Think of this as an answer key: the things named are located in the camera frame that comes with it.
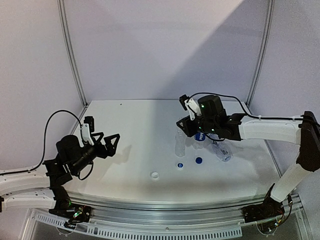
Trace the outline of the clear ribbed plastic bottle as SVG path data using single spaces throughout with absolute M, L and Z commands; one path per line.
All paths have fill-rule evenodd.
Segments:
M 184 157 L 186 154 L 186 135 L 180 124 L 176 124 L 174 152 L 177 157 Z

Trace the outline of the Pepsi bottle blue label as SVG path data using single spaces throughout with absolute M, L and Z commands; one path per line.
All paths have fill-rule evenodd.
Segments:
M 207 139 L 206 135 L 202 132 L 198 132 L 193 136 L 192 146 L 195 150 L 201 150 L 207 147 L 210 141 Z

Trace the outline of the blue Pepsi bottle cap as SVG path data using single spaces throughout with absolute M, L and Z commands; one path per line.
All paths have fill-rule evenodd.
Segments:
M 203 159 L 202 159 L 201 157 L 197 157 L 197 158 L 195 159 L 195 162 L 196 162 L 197 164 L 201 164 L 201 163 L 203 162 Z

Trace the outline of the Pocari Sweat blue white cap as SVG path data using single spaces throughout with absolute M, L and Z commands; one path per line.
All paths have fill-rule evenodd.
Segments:
M 184 167 L 184 164 L 183 164 L 183 163 L 179 162 L 179 163 L 177 164 L 177 168 L 178 168 L 178 169 L 183 169 L 183 167 Z

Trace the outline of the crushed clear plastic bottle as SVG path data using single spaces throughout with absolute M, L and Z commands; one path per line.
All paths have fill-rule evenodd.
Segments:
M 222 161 L 228 162 L 233 158 L 230 147 L 224 139 L 219 138 L 216 134 L 208 134 L 207 137 L 211 140 L 211 149 L 213 153 Z

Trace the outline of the clear white bottle cap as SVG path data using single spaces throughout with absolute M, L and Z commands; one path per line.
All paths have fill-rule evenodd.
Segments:
M 152 179 L 156 180 L 156 179 L 159 178 L 160 175 L 159 175 L 158 172 L 152 172 L 150 176 L 151 176 Z

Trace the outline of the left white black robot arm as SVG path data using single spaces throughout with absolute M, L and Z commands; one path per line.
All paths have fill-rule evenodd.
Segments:
M 119 140 L 119 134 L 104 136 L 98 132 L 89 135 L 81 145 L 77 136 L 67 135 L 56 143 L 55 158 L 31 169 L 1 172 L 0 210 L 44 208 L 62 217 L 89 215 L 91 208 L 73 203 L 64 185 L 79 178 L 96 158 L 113 157 Z

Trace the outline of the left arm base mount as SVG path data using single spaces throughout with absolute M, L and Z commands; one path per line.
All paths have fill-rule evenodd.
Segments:
M 50 187 L 53 193 L 54 207 L 48 212 L 52 215 L 67 219 L 64 226 L 74 229 L 76 224 L 88 223 L 93 208 L 88 205 L 73 203 L 64 187 Z

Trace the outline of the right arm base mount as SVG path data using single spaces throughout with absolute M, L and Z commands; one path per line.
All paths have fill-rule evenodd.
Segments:
M 266 220 L 281 215 L 275 223 L 275 227 L 282 225 L 291 215 L 293 200 L 291 195 L 287 195 L 287 203 L 290 207 L 289 213 L 285 216 L 285 209 L 282 202 L 277 202 L 271 198 L 272 188 L 266 193 L 263 202 L 260 204 L 251 204 L 241 208 L 241 213 L 246 223 Z

